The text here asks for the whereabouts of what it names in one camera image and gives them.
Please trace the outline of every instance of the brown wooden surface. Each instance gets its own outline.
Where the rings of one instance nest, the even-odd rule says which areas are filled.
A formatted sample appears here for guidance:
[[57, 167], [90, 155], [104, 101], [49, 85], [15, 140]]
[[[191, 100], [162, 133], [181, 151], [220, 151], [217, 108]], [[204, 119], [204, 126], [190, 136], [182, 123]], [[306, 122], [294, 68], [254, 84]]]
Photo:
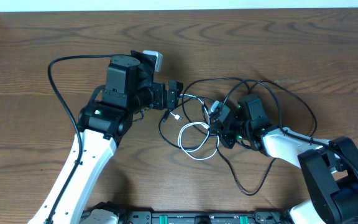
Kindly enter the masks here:
[[[24, 223], [48, 195], [74, 130], [47, 78], [48, 63], [67, 55], [164, 54], [157, 82], [200, 78], [270, 79], [299, 94], [319, 121], [317, 138], [349, 136], [358, 146], [358, 9], [165, 12], [0, 13], [0, 223]], [[105, 82], [107, 59], [60, 62], [53, 76], [74, 114]], [[200, 83], [190, 93], [222, 99], [234, 82]], [[244, 94], [241, 88], [232, 99]], [[273, 119], [275, 105], [261, 93]], [[301, 133], [311, 118], [277, 91], [284, 123]], [[189, 114], [199, 116], [197, 102]], [[259, 194], [246, 197], [219, 156], [191, 160], [157, 132], [161, 111], [148, 111], [102, 171], [88, 205], [112, 200], [155, 210], [290, 208], [308, 198], [299, 169], [277, 161]], [[185, 122], [170, 119], [176, 140]], [[189, 130], [187, 144], [202, 136]], [[213, 150], [211, 141], [205, 153]], [[270, 158], [223, 149], [242, 184], [254, 190]]]

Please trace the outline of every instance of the wooden tabletop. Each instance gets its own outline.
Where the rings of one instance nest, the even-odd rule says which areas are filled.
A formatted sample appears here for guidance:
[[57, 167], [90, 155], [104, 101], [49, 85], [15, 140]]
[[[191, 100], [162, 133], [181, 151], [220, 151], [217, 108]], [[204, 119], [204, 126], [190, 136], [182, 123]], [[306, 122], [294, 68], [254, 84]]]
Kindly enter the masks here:
[[[34, 216], [73, 143], [73, 126], [48, 82], [48, 63], [62, 56], [144, 49], [164, 55], [156, 82], [274, 81], [313, 109], [316, 138], [348, 136], [358, 147], [358, 9], [0, 13], [0, 223], [25, 223]], [[80, 59], [54, 66], [53, 77], [73, 114], [105, 83], [108, 63]], [[221, 100], [235, 83], [200, 83], [189, 93]], [[274, 90], [284, 124], [310, 133], [305, 107]], [[277, 122], [271, 96], [261, 88], [257, 92]], [[246, 93], [240, 88], [231, 100]], [[201, 119], [197, 102], [186, 108], [194, 120]], [[88, 206], [110, 200], [156, 211], [246, 211], [287, 209], [308, 199], [301, 170], [284, 161], [274, 163], [257, 195], [242, 195], [219, 156], [194, 161], [160, 138], [162, 114], [148, 111], [134, 123], [102, 171]], [[169, 119], [162, 131], [176, 141], [185, 123]], [[185, 136], [187, 145], [203, 138], [194, 130]], [[213, 149], [210, 141], [198, 155]], [[255, 190], [271, 158], [237, 146], [222, 152], [243, 186]]]

